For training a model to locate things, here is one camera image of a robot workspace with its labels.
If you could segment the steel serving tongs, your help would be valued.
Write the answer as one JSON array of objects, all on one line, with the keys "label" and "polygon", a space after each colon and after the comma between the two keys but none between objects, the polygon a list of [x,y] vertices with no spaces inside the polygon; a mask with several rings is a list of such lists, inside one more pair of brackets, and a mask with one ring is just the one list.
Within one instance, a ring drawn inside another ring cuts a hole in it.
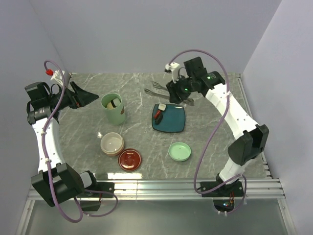
[{"label": "steel serving tongs", "polygon": [[[166,87],[160,85],[159,83],[155,82],[155,81],[152,81],[152,86],[156,89],[159,89],[159,90],[164,90],[164,91],[168,91]],[[160,94],[160,93],[156,93],[156,92],[153,92],[147,88],[144,89],[144,92],[150,96],[156,96],[156,97],[159,97],[159,98],[164,98],[164,99],[167,99],[167,100],[170,100],[170,96],[169,95],[165,95],[165,94]],[[192,98],[187,98],[186,100],[181,100],[179,101],[178,103],[176,104],[186,104],[186,105],[189,105],[189,106],[194,106],[194,100]]]}]

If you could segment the white sushi roll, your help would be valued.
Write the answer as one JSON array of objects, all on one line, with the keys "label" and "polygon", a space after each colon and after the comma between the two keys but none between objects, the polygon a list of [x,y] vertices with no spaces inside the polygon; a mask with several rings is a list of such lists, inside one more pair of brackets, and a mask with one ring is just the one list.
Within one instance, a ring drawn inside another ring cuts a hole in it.
[{"label": "white sushi roll", "polygon": [[166,104],[160,103],[160,104],[158,105],[158,109],[161,110],[161,111],[165,111],[165,109],[166,109]]}]

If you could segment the beige bun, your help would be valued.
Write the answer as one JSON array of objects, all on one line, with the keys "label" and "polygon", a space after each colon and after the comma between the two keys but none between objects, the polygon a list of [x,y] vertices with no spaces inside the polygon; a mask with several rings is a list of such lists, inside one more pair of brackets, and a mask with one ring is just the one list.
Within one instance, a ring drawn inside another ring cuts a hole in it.
[{"label": "beige bun", "polygon": [[113,109],[113,108],[115,108],[115,107],[112,105],[111,102],[109,102],[109,103],[106,105],[106,108],[107,108],[107,109]]}]

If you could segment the red sushi roll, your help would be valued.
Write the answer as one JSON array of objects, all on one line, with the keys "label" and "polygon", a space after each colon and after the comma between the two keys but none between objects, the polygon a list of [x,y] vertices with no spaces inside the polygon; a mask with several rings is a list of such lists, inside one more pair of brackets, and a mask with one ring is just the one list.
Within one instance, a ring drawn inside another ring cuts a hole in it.
[{"label": "red sushi roll", "polygon": [[120,105],[120,103],[121,103],[121,101],[119,98],[115,98],[115,99],[111,100],[111,105],[113,108],[118,107]]}]

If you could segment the black spiky toy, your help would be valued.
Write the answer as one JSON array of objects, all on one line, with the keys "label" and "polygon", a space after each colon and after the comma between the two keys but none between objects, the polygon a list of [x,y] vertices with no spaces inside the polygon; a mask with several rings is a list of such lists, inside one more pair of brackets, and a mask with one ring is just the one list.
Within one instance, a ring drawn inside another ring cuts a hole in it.
[{"label": "black spiky toy", "polygon": [[155,124],[156,124],[156,125],[159,125],[159,124],[161,123],[162,119],[163,119],[163,114],[161,113],[161,114],[159,114],[159,115],[156,117],[156,119],[155,119]]}]

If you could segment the green round lid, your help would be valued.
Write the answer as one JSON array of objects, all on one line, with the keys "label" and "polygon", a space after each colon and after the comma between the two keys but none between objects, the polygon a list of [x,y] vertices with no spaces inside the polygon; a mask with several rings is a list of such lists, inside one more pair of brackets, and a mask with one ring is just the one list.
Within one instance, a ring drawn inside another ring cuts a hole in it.
[{"label": "green round lid", "polygon": [[175,142],[168,149],[170,157],[177,162],[184,162],[191,156],[191,148],[183,142]]}]

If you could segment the red round lid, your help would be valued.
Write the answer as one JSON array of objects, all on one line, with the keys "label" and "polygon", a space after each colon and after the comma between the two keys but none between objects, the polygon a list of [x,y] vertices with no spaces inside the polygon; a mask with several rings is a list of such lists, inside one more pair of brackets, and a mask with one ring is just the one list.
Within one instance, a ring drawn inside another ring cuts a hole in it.
[{"label": "red round lid", "polygon": [[140,153],[133,149],[128,148],[123,150],[118,158],[118,163],[121,169],[124,171],[135,171],[137,170],[142,162]]}]

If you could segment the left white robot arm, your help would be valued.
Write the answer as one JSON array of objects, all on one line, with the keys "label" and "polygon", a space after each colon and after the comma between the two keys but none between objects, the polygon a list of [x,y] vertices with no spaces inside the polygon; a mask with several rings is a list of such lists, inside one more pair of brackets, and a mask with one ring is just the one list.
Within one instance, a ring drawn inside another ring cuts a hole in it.
[{"label": "left white robot arm", "polygon": [[84,193],[95,196],[99,184],[88,170],[81,174],[68,165],[61,151],[59,141],[59,112],[70,107],[85,107],[99,98],[98,95],[81,89],[71,82],[71,89],[60,88],[57,94],[45,82],[36,82],[25,87],[30,97],[27,103],[27,121],[32,126],[38,143],[38,174],[31,177],[31,184],[37,193],[51,207]]}]

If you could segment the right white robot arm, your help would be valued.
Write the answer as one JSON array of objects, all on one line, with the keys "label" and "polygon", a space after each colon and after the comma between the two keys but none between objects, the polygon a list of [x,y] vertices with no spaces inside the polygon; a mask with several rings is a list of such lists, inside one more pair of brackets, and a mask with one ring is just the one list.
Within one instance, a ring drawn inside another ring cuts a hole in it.
[{"label": "right white robot arm", "polygon": [[184,67],[187,75],[180,76],[178,63],[165,65],[165,72],[172,75],[166,85],[170,102],[180,104],[193,92],[202,94],[219,111],[235,138],[227,150],[229,158],[216,177],[217,193],[226,196],[248,164],[264,151],[269,129],[248,115],[229,90],[229,81],[217,71],[208,72],[200,57],[184,62]]}]

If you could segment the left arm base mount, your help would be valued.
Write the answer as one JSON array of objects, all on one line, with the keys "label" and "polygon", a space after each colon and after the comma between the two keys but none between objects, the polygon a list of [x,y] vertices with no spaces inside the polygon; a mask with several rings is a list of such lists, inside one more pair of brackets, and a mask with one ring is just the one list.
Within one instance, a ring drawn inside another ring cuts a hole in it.
[{"label": "left arm base mount", "polygon": [[83,212],[97,212],[105,199],[114,198],[114,183],[98,182],[96,186],[88,187],[80,194],[80,206]]}]

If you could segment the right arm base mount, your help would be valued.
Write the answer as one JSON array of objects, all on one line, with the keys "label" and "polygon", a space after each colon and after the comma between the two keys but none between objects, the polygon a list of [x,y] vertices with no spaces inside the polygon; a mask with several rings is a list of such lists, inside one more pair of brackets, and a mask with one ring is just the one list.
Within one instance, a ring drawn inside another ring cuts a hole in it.
[{"label": "right arm base mount", "polygon": [[246,183],[236,180],[229,185],[223,185],[220,188],[206,194],[202,197],[212,197],[213,205],[218,214],[228,215],[235,212],[238,208],[246,203]]}]

